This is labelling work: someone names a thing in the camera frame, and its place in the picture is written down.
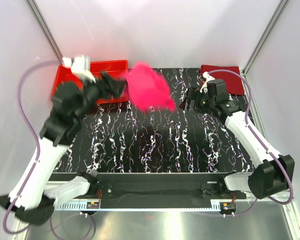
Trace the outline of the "bright pink t-shirt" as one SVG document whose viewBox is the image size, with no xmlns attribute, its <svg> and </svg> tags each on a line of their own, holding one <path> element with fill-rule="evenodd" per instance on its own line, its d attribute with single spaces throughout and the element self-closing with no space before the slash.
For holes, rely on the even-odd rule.
<svg viewBox="0 0 300 240">
<path fill-rule="evenodd" d="M 136 63 L 122 77 L 126 80 L 124 94 L 141 112 L 153 107 L 158 110 L 176 111 L 175 101 L 165 77 L 145 62 Z"/>
</svg>

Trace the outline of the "aluminium frame post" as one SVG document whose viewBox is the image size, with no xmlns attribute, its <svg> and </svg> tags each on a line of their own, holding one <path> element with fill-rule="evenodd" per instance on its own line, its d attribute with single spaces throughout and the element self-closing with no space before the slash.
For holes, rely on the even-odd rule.
<svg viewBox="0 0 300 240">
<path fill-rule="evenodd" d="M 53 51 L 55 57 L 61 62 L 62 61 L 62 53 L 60 48 L 57 45 L 55 38 L 52 35 L 52 32 L 35 0 L 25 0 L 28 5 L 31 13 L 33 14 L 38 26 L 40 27 L 44 37 L 46 38 L 51 50 Z"/>
<path fill-rule="evenodd" d="M 270 20 L 268 21 L 261 37 L 259 38 L 252 54 L 250 55 L 247 63 L 244 65 L 242 69 L 242 74 L 246 76 L 250 69 L 252 68 L 255 60 L 257 59 L 258 55 L 260 54 L 261 50 L 263 49 L 264 45 L 266 44 L 268 38 L 272 34 L 276 24 L 280 20 L 281 16 L 283 15 L 285 9 L 289 5 L 290 0 L 280 0 L 275 11 L 273 12 Z"/>
</svg>

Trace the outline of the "left aluminium frame post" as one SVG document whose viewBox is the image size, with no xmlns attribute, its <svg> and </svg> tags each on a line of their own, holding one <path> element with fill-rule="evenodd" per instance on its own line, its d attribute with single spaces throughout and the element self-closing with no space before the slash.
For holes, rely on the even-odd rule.
<svg viewBox="0 0 300 240">
<path fill-rule="evenodd" d="M 55 57 L 61 62 L 62 61 L 62 53 L 60 48 L 57 45 L 55 38 L 52 35 L 52 32 L 35 0 L 25 0 L 28 5 L 31 13 L 33 14 L 38 26 L 40 27 L 44 37 L 46 38 L 51 50 L 53 51 Z"/>
</svg>

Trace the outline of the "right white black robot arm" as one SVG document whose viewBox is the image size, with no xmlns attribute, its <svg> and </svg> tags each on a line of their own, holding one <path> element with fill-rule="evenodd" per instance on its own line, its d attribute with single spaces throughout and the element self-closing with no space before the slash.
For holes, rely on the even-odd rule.
<svg viewBox="0 0 300 240">
<path fill-rule="evenodd" d="M 229 173 L 220 181 L 217 185 L 220 197 L 226 199 L 235 191 L 241 191 L 252 193 L 261 200 L 292 189 L 294 159 L 282 155 L 265 139 L 249 119 L 248 109 L 230 99 L 222 79 L 208 80 L 201 88 L 188 88 L 179 107 L 219 119 L 239 140 L 253 162 L 253 172 Z"/>
</svg>

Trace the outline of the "right aluminium frame post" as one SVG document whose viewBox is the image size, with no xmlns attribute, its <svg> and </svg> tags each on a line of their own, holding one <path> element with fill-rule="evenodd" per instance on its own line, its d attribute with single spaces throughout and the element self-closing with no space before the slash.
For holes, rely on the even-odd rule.
<svg viewBox="0 0 300 240">
<path fill-rule="evenodd" d="M 275 11 L 273 12 L 270 20 L 268 21 L 261 37 L 259 38 L 252 54 L 250 55 L 247 63 L 244 65 L 242 69 L 242 74 L 246 76 L 250 69 L 252 68 L 255 60 L 257 59 L 258 55 L 260 54 L 261 50 L 263 49 L 264 45 L 266 44 L 268 38 L 272 34 L 276 24 L 280 20 L 281 16 L 283 15 L 285 9 L 289 5 L 290 0 L 280 0 Z"/>
</svg>

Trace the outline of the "red plastic bin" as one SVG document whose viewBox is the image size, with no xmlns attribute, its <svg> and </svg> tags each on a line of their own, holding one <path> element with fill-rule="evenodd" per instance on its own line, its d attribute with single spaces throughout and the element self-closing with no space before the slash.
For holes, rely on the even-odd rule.
<svg viewBox="0 0 300 240">
<path fill-rule="evenodd" d="M 90 63 L 90 71 L 96 77 L 101 77 L 101 72 L 107 72 L 115 80 L 119 80 L 125 72 L 128 71 L 127 60 L 113 60 L 113 61 L 94 61 Z M 67 82 L 74 83 L 79 89 L 83 88 L 82 81 L 72 74 L 69 68 L 59 65 L 55 81 L 51 91 L 51 97 L 53 97 L 57 91 L 57 88 L 61 84 Z M 123 95 L 121 98 L 111 99 L 98 99 L 96 104 L 110 104 L 110 103 L 124 103 L 127 102 L 127 98 Z"/>
</svg>

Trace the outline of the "folded dark red t-shirt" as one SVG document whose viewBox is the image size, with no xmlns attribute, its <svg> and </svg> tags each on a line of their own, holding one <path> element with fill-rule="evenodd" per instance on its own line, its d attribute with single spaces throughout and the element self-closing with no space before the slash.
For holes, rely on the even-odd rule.
<svg viewBox="0 0 300 240">
<path fill-rule="evenodd" d="M 201 65 L 200 74 L 204 72 L 211 72 L 214 70 L 229 70 L 240 74 L 240 68 L 238 66 L 215 66 L 215 65 Z M 222 79 L 226 84 L 226 90 L 231 95 L 242 96 L 245 94 L 243 82 L 240 77 L 229 72 L 214 72 L 210 74 L 215 79 Z"/>
</svg>

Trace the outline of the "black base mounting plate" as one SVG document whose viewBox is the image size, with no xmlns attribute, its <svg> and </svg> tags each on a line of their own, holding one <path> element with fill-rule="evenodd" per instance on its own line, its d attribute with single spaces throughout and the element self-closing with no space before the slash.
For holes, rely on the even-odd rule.
<svg viewBox="0 0 300 240">
<path fill-rule="evenodd" d="M 61 200 L 83 211 L 220 211 L 216 200 L 244 200 L 221 188 L 224 173 L 97 173 L 87 193 Z"/>
</svg>

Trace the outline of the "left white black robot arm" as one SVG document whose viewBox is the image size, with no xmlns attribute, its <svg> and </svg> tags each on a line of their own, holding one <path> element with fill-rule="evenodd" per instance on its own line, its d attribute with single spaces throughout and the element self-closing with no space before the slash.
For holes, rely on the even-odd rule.
<svg viewBox="0 0 300 240">
<path fill-rule="evenodd" d="M 36 136 L 36 151 L 16 187 L 0 196 L 0 206 L 13 211 L 22 222 L 40 226 L 70 200 L 79 196 L 93 198 L 98 193 L 95 170 L 78 173 L 50 190 L 45 187 L 97 100 L 121 97 L 126 86 L 124 78 L 113 79 L 106 72 L 96 81 L 85 80 L 82 88 L 72 81 L 61 83 L 52 97 L 50 115 Z"/>
</svg>

